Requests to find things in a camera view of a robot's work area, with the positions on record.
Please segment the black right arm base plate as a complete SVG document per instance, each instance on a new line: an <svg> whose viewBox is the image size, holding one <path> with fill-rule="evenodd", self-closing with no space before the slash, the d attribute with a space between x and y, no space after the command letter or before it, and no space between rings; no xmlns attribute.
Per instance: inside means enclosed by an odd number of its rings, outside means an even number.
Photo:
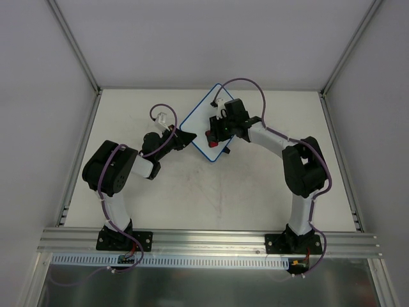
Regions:
<svg viewBox="0 0 409 307"><path fill-rule="evenodd" d="M265 234L265 249L267 254L282 255L321 255L323 252L320 236L313 232L301 236L286 232Z"/></svg>

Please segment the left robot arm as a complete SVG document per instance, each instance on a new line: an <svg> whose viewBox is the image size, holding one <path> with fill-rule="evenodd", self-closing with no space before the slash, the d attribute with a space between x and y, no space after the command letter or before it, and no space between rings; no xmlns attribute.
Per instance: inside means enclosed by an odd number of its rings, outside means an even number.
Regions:
<svg viewBox="0 0 409 307"><path fill-rule="evenodd" d="M131 174L153 180L161 169L160 160L173 150L183 150L197 138L174 125L163 132L143 137L142 150L106 140L82 171L82 179L96 192L106 221L96 242L98 251L151 251L153 234L135 231L122 193Z"/></svg>

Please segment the blue-framed whiteboard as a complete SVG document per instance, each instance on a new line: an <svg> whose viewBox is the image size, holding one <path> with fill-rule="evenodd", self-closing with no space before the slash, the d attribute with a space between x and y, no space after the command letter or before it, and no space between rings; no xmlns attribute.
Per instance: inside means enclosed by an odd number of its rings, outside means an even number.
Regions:
<svg viewBox="0 0 409 307"><path fill-rule="evenodd" d="M221 84L216 83L211 90L202 98L199 104L191 110L189 115L180 123L179 129L184 132L194 133L197 137L192 141L192 144L210 161L215 162L223 153L233 137L226 141L219 142L213 148L208 146L208 141L205 132L210 130L210 117L217 114L217 107L212 107L210 103L213 101L215 94L221 89Z"/></svg>

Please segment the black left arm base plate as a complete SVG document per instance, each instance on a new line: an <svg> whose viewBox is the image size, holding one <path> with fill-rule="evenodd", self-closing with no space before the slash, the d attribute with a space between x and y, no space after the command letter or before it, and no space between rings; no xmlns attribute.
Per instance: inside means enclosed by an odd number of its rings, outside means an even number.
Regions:
<svg viewBox="0 0 409 307"><path fill-rule="evenodd" d="M153 242L153 233L146 231L131 231L130 235L135 238L144 252L150 252ZM98 233L96 241L97 251L130 251L134 246L134 241L119 232L103 228Z"/></svg>

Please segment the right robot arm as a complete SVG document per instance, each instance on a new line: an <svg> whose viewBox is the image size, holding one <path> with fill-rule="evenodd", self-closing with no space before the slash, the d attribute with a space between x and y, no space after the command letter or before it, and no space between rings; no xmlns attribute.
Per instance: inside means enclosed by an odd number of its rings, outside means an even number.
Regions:
<svg viewBox="0 0 409 307"><path fill-rule="evenodd" d="M268 254L321 255L323 239L312 225L314 201L331 183L322 151L314 137L296 140L267 127L259 116L250 116L238 98L210 104L217 114L210 117L206 131L208 146L216 147L233 136L259 145L281 158L284 179L292 193L291 215L279 235L266 234Z"/></svg>

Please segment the red heart-shaped eraser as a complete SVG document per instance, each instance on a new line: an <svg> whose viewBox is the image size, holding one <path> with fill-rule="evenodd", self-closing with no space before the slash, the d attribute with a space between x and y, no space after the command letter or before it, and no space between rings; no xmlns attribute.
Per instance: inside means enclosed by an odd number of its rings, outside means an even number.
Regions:
<svg viewBox="0 0 409 307"><path fill-rule="evenodd" d="M219 144L218 139L216 138L216 135L212 131L210 130L206 131L205 136L206 136L209 148L215 148L216 146L218 146Z"/></svg>

